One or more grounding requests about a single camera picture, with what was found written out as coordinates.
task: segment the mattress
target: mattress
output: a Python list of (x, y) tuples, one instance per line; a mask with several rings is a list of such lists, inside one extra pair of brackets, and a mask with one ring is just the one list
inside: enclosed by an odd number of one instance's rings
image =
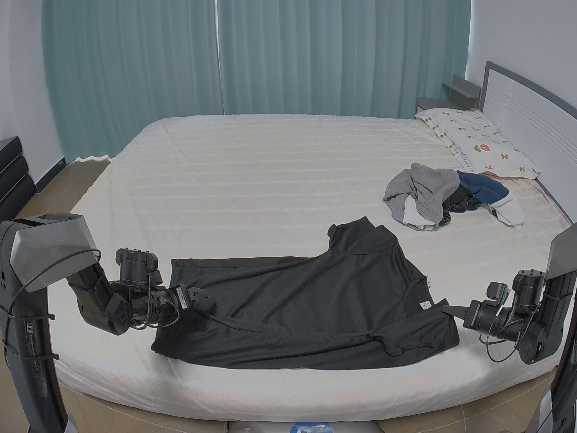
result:
[[(415, 120), (305, 115), (169, 118), (147, 126), (73, 210), (85, 216), (102, 266), (146, 249), (164, 283), (172, 258), (316, 256), (327, 229), (367, 216), (399, 238), (430, 278), (435, 301), (467, 306), (490, 281), (546, 267), (568, 223), (535, 181), (503, 179), (526, 223), (513, 229), (487, 210), (453, 213), (448, 226), (416, 232), (382, 202), (388, 181), (420, 162), (461, 169), (434, 132)], [(417, 364), (372, 370), (232, 370), (187, 364), (150, 350), (155, 331), (113, 336), (85, 324), (66, 281), (48, 289), (59, 379), (99, 398), (165, 414), (214, 420), (374, 420), (442, 409), (550, 371), (557, 353), (525, 365), (495, 364), (478, 334), (458, 322), (460, 345)], [(491, 347), (493, 357), (512, 343)]]

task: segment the curtain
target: curtain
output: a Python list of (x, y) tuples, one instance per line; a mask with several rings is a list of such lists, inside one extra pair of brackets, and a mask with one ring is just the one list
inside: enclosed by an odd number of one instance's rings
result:
[(46, 83), (67, 161), (115, 156), (164, 117), (222, 114), (215, 0), (44, 0)]
[(218, 0), (227, 114), (414, 117), (463, 76), (471, 0)]

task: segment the white headboard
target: white headboard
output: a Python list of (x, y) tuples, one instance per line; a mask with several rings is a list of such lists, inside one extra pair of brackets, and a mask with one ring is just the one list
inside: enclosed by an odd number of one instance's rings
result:
[(479, 109), (541, 170), (537, 181), (577, 222), (577, 109), (492, 62), (485, 66)]

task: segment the pillow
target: pillow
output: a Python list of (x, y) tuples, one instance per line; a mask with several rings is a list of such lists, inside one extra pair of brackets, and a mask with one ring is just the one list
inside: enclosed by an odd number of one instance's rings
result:
[(523, 151), (504, 139), (479, 110), (427, 109), (415, 117), (434, 130), (468, 172), (531, 180), (539, 174)]

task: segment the tiled floor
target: tiled floor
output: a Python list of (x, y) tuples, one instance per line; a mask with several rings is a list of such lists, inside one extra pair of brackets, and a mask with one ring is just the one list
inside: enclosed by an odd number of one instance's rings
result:
[[(21, 217), (69, 212), (109, 161), (74, 162), (33, 197)], [(521, 433), (527, 427), (552, 373), (478, 401), (410, 417), (379, 421), (384, 433)], [(62, 387), (64, 402), (80, 433), (222, 433), (224, 422), (181, 419), (129, 408)], [(23, 433), (27, 423), (10, 372), (0, 363), (0, 432)]]

